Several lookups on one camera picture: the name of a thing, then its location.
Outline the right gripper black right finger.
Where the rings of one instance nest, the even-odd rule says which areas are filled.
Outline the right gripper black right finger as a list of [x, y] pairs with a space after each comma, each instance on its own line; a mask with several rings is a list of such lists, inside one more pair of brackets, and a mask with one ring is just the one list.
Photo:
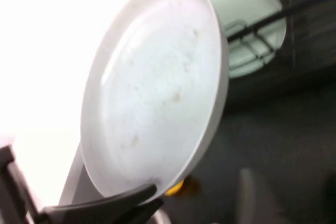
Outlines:
[[127, 211], [119, 218], [117, 218], [113, 223], [117, 224], [143, 224], [147, 223], [148, 220], [155, 214], [157, 210], [163, 205], [162, 199], [155, 199], [149, 203], [141, 206], [136, 206], [131, 210]]

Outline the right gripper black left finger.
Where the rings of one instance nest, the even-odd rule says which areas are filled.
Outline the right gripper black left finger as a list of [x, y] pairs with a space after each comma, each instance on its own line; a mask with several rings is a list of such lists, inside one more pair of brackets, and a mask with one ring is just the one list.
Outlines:
[[112, 197], [67, 206], [45, 207], [40, 223], [113, 223], [117, 218], [156, 193], [154, 184], [135, 188]]

